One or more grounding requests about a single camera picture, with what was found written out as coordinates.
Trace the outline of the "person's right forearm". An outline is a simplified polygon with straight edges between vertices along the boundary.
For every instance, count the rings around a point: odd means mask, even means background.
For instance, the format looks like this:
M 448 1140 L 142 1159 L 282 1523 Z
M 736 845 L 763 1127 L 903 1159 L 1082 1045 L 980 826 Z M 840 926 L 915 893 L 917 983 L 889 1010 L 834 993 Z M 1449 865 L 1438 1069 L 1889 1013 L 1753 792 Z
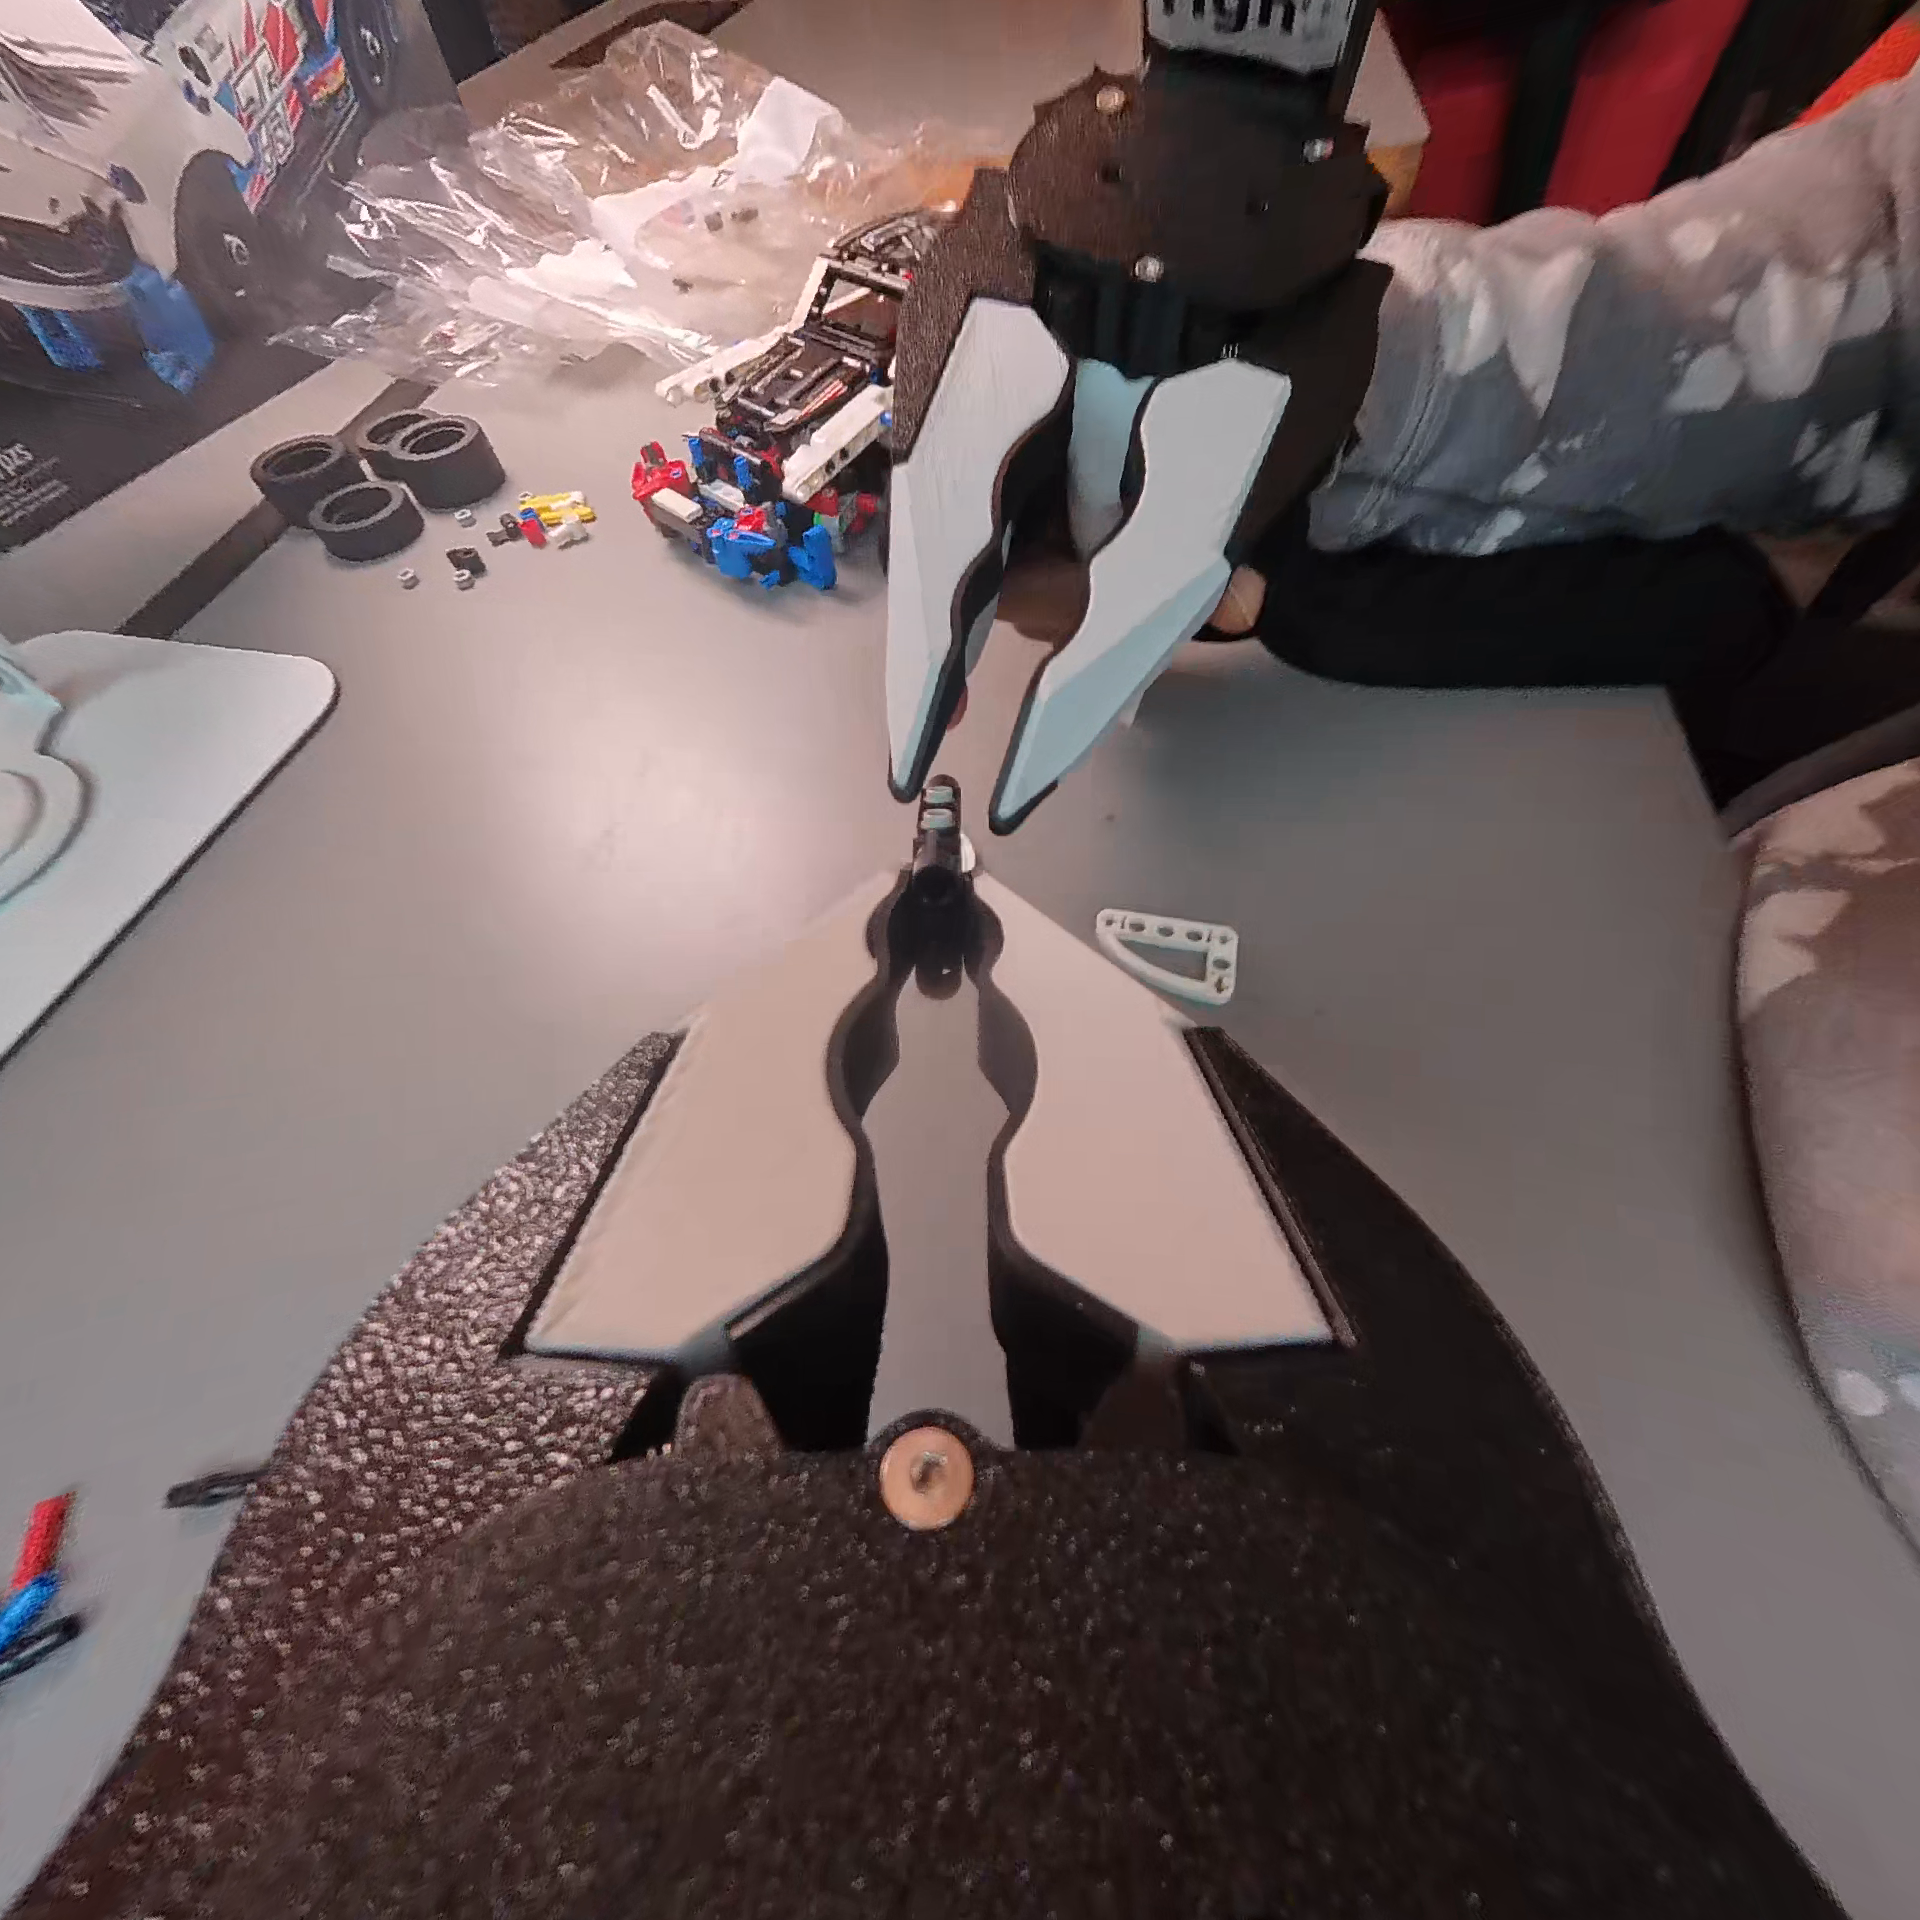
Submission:
M 1244 561 L 1362 686 L 1660 686 L 1718 807 L 1915 705 L 1915 72 L 1612 213 L 1398 218 L 1356 437 Z

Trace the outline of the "person's patterned clothing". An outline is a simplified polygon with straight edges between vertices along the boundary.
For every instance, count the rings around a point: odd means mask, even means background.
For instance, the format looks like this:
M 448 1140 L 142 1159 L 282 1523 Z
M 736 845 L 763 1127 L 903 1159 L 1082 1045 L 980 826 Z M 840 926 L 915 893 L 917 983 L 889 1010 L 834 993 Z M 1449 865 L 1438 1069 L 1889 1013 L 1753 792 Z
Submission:
M 1734 1049 L 1784 1300 L 1859 1477 L 1920 1543 L 1920 766 L 1734 838 Z

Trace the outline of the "grey desk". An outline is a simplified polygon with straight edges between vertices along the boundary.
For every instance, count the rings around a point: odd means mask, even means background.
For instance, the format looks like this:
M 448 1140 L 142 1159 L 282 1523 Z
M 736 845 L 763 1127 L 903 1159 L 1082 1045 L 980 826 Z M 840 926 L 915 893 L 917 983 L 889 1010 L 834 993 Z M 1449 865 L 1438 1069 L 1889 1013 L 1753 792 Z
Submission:
M 80 1644 L 8 1690 L 8 1905 L 180 1652 L 372 1290 L 648 1029 L 882 869 L 882 603 L 632 525 L 651 366 L 455 395 L 596 532 L 405 593 L 281 541 L 180 625 L 320 733 L 8 1061 L 8 1565 L 76 1488 Z M 1196 645 L 987 875 L 1244 934 L 1225 1029 L 1487 1284 L 1753 1789 L 1915 1915 L 1915 1556 L 1816 1393 L 1733 1074 L 1734 858 L 1653 693 L 1379 693 Z

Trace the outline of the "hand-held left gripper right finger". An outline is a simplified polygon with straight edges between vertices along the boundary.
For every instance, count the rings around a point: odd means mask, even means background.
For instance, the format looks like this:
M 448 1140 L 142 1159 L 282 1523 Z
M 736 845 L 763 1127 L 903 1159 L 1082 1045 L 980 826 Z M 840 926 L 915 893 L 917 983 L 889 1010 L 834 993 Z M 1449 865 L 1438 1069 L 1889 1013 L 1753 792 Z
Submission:
M 980 1069 L 1008 1107 L 1016 1252 L 1168 1350 L 1328 1345 L 1196 1024 L 1008 882 L 980 882 Z

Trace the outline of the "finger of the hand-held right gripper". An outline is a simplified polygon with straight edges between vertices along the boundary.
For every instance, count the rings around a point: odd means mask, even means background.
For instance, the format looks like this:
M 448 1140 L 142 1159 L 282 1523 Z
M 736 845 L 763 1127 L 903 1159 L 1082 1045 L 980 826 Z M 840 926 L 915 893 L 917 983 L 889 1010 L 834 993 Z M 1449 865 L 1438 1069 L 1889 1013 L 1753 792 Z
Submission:
M 1008 520 L 1064 417 L 1075 359 L 1027 302 L 971 302 L 889 474 L 889 792 L 917 799 L 995 625 Z
M 1082 625 L 1038 669 L 1008 741 L 987 830 L 1044 792 L 1136 705 L 1225 593 L 1225 541 L 1288 420 L 1293 373 L 1217 359 L 1136 401 L 1136 496 L 1091 555 Z

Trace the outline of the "white angled brick beam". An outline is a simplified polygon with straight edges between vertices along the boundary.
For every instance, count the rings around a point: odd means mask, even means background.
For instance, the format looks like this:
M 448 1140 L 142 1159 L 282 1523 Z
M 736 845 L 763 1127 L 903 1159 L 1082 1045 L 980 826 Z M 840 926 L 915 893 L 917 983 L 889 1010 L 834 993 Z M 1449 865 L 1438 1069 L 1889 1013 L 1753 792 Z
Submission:
M 1146 991 L 1184 1010 L 1225 1010 L 1237 991 L 1237 933 L 1172 912 L 1094 912 L 1094 946 Z

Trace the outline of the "pile of small colourful bricks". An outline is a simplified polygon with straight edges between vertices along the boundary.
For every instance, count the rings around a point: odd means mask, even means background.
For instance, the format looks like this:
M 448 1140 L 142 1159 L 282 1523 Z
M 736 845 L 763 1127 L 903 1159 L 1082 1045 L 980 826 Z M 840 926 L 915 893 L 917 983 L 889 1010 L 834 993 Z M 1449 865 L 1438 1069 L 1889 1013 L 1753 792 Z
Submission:
M 448 586 L 467 593 L 494 574 L 500 551 L 569 551 L 595 541 L 596 511 L 587 494 L 523 494 L 511 511 L 455 511 L 455 543 L 446 543 Z

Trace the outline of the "pile of small brick pins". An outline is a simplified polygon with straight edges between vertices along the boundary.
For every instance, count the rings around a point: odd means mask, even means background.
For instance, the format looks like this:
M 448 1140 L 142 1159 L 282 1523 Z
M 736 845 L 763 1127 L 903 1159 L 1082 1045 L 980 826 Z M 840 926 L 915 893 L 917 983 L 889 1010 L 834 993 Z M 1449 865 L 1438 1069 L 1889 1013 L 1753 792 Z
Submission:
M 219 1510 L 246 1499 L 246 1488 L 267 1477 L 267 1461 L 216 1472 L 174 1482 L 159 1496 L 159 1510 Z M 13 1581 L 0 1597 L 0 1683 L 27 1680 L 35 1666 L 59 1662 L 80 1633 L 80 1613 L 63 1613 L 63 1529 L 73 1529 L 76 1496 L 35 1499 Z

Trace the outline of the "clear plastic bags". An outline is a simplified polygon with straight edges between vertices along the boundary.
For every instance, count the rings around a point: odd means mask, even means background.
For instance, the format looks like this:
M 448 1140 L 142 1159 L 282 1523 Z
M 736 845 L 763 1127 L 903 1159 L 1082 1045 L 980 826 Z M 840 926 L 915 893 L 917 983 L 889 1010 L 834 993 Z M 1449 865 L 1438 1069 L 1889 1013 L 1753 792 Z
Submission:
M 329 213 L 271 341 L 431 394 L 587 366 L 664 373 L 783 324 L 832 244 L 953 209 L 953 125 L 859 130 L 834 102 L 648 26 L 494 125 L 410 110 Z

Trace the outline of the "small black brick part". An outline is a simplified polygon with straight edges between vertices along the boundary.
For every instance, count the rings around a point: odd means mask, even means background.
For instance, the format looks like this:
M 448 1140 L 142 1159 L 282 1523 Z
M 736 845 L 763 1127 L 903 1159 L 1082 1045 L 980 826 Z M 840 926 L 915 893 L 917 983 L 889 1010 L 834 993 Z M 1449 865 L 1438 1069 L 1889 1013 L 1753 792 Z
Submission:
M 953 779 L 933 779 L 915 819 L 909 858 L 909 961 L 927 1004 L 958 993 L 980 946 L 980 853 L 968 838 L 968 792 Z

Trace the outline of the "toy car box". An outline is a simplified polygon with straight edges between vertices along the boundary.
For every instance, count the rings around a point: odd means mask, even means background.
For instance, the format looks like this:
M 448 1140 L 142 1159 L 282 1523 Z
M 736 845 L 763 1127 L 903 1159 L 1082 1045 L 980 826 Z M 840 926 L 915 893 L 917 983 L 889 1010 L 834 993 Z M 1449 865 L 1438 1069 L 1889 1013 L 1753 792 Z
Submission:
M 350 177 L 455 107 L 410 0 L 8 0 L 0 543 L 304 384 Z

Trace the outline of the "red chair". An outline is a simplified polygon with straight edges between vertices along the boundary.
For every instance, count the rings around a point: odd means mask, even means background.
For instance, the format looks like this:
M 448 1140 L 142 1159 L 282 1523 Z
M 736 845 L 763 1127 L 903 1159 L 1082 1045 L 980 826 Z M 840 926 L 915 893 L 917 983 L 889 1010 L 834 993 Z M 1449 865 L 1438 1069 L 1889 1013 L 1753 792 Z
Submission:
M 1915 72 L 1915 0 L 1385 0 L 1385 218 L 1612 213 Z

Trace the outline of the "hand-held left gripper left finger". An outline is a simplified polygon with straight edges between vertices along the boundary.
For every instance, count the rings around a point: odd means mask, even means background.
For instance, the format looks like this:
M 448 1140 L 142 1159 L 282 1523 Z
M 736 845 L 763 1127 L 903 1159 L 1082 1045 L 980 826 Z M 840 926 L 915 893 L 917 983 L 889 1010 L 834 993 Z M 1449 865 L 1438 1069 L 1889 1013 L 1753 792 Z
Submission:
M 712 1364 L 846 1242 L 903 1069 L 892 904 L 903 869 L 877 869 L 691 1010 L 523 1336 L 532 1360 Z

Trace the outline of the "white book stand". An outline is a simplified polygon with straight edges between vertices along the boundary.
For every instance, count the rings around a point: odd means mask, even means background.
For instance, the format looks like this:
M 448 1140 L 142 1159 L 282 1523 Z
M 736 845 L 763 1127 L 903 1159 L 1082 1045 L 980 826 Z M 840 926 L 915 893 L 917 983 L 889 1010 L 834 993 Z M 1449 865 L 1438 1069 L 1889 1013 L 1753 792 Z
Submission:
M 320 656 L 35 637 L 0 645 L 0 1056 L 329 718 Z

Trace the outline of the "partly built toy car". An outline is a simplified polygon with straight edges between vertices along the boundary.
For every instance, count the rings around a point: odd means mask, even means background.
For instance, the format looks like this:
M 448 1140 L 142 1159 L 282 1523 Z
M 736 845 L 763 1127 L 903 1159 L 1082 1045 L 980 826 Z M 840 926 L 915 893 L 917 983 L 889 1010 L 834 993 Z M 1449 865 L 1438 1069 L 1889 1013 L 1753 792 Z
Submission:
M 640 447 L 632 503 L 651 532 L 736 586 L 834 586 L 882 520 L 903 302 L 953 209 L 840 229 L 783 324 L 738 337 L 656 395 L 712 408 L 684 447 Z

